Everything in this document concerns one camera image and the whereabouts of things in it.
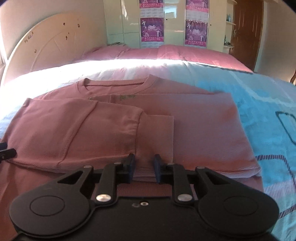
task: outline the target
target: pink blanket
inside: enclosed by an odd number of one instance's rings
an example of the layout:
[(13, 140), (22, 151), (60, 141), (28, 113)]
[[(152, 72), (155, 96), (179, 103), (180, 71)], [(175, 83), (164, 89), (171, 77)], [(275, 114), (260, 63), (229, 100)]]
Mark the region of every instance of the pink blanket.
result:
[(112, 45), (91, 51), (81, 60), (109, 60), (109, 59), (172, 59), (196, 62), (224, 69), (253, 73), (248, 67), (235, 57), (201, 48), (162, 45), (159, 48), (131, 49), (122, 45)]

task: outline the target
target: shelf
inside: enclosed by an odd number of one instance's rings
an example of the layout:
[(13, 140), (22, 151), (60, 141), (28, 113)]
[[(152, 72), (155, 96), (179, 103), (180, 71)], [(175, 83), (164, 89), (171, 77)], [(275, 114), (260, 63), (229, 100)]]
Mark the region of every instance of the shelf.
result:
[(237, 1), (235, 0), (227, 0), (227, 2), (232, 5), (237, 5)]
[(226, 21), (226, 23), (231, 24), (231, 25), (236, 25), (235, 23), (232, 23), (232, 22), (229, 22), (229, 21)]
[(234, 48), (234, 46), (232, 46), (232, 45), (224, 45), (224, 48), (232, 49), (232, 48)]

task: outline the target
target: pink banner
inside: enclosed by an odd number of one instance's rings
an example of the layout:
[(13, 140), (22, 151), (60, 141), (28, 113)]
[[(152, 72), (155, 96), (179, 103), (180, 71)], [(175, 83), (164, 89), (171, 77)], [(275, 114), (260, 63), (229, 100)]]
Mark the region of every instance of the pink banner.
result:
[(186, 0), (186, 10), (209, 12), (209, 0)]
[(163, 8), (163, 0), (140, 0), (140, 8)]
[(141, 41), (163, 42), (163, 18), (140, 18)]
[(185, 44), (206, 47), (207, 23), (186, 20)]

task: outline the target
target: headboard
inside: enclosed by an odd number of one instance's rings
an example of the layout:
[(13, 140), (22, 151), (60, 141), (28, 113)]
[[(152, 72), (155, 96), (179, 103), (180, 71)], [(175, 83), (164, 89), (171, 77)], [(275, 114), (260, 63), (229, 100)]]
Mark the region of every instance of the headboard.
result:
[(23, 74), (69, 64), (105, 44), (105, 34), (81, 13), (48, 17), (18, 42), (4, 69), (1, 86)]

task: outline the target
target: brown door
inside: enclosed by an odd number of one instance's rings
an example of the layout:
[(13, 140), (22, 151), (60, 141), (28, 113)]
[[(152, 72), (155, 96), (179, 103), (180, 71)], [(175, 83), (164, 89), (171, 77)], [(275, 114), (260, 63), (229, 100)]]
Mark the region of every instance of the brown door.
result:
[(236, 0), (234, 6), (234, 32), (230, 54), (254, 70), (261, 39), (263, 1)]

